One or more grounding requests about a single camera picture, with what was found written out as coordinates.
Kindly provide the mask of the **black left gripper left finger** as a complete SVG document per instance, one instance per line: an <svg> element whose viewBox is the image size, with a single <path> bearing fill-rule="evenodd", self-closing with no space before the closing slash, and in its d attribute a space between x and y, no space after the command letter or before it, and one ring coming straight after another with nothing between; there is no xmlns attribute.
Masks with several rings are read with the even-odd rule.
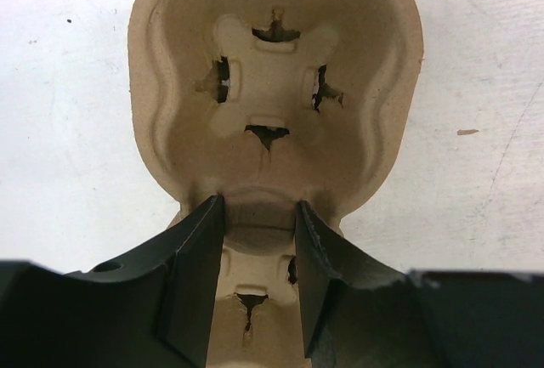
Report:
<svg viewBox="0 0 544 368"><path fill-rule="evenodd" d="M1 264L4 367L203 367L224 200L87 273Z"/></svg>

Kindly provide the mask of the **brown cup carrier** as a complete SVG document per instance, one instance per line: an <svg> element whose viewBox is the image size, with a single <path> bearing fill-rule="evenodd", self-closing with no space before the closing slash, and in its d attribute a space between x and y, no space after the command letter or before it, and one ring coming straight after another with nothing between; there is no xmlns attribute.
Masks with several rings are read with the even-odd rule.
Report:
<svg viewBox="0 0 544 368"><path fill-rule="evenodd" d="M423 57L415 0L135 0L135 140L186 218L226 234L210 367L308 367L290 276L296 207L333 230L399 153Z"/></svg>

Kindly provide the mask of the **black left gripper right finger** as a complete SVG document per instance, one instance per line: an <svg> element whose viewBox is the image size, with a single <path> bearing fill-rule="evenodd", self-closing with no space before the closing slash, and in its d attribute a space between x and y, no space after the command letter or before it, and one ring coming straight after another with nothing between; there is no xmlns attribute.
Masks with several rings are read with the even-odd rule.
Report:
<svg viewBox="0 0 544 368"><path fill-rule="evenodd" d="M297 205L304 353L315 367L540 367L543 277L400 273Z"/></svg>

